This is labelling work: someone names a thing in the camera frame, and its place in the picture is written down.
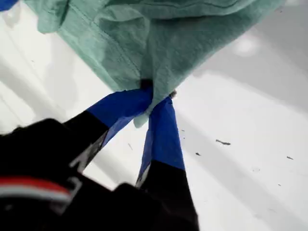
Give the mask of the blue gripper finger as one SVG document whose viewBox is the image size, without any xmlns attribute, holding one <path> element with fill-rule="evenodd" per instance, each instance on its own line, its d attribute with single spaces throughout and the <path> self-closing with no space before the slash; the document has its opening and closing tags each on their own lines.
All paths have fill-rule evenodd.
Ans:
<svg viewBox="0 0 308 231">
<path fill-rule="evenodd" d="M 172 97 L 151 112 L 137 186 L 160 202 L 166 231 L 199 230 L 187 180 Z"/>
<path fill-rule="evenodd" d="M 10 10 L 18 0 L 0 0 L 0 12 Z"/>
<path fill-rule="evenodd" d="M 64 125 L 77 135 L 82 153 L 70 163 L 82 172 L 98 152 L 132 119 L 151 104 L 153 82 L 142 80 L 139 89 L 114 92 L 69 119 Z"/>
</svg>

